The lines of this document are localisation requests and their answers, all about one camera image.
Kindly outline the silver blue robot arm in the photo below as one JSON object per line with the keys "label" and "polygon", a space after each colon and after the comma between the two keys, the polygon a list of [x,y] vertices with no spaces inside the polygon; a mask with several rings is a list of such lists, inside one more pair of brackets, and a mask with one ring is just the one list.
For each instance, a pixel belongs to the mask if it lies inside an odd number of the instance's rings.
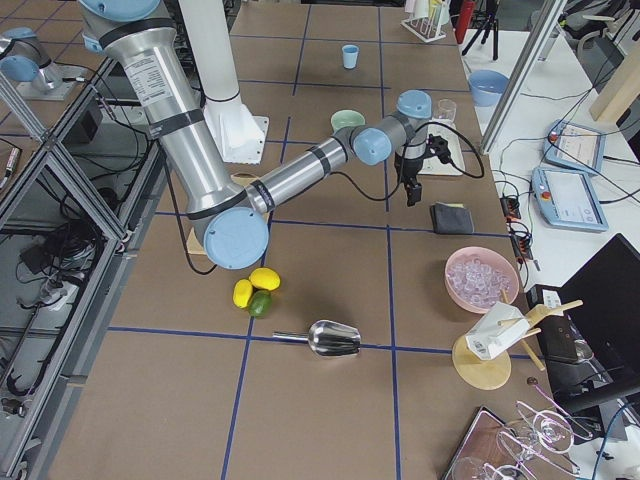
{"label": "silver blue robot arm", "polygon": [[1,33],[1,72],[25,99],[62,101],[86,69],[56,63],[32,29],[17,27]]}
{"label": "silver blue robot arm", "polygon": [[174,50],[176,29],[161,1],[84,1],[90,50],[118,61],[188,195],[187,216],[208,258],[226,269],[257,262],[267,249],[264,214],[305,192],[352,158],[367,165],[426,140],[430,96],[402,93],[372,127],[346,127],[243,187],[223,157]]}

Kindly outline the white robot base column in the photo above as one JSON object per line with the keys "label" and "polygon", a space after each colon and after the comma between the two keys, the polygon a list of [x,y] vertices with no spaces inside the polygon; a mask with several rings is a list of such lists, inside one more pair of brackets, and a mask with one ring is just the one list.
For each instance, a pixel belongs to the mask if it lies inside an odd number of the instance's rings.
{"label": "white robot base column", "polygon": [[221,1],[179,3],[200,79],[205,121],[226,163],[261,162],[269,119],[253,115],[237,80]]}

